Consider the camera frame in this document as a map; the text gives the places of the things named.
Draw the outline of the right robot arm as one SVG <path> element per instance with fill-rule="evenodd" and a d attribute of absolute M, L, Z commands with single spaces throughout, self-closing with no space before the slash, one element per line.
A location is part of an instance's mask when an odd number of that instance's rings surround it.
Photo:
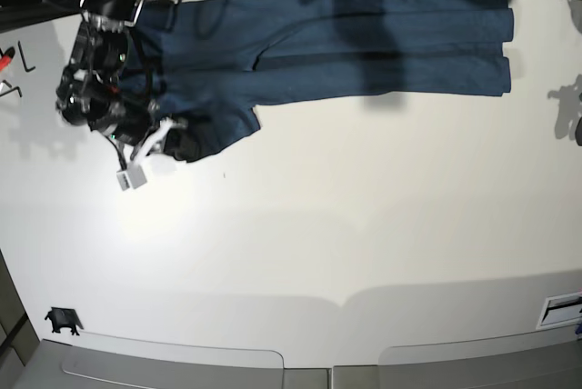
<path fill-rule="evenodd" d="M 163 118 L 154 65 L 135 30 L 146 0 L 80 0 L 81 23 L 56 88 L 56 109 L 70 125 L 103 135 L 127 169 L 139 155 L 193 161 L 200 146 L 183 116 Z"/>

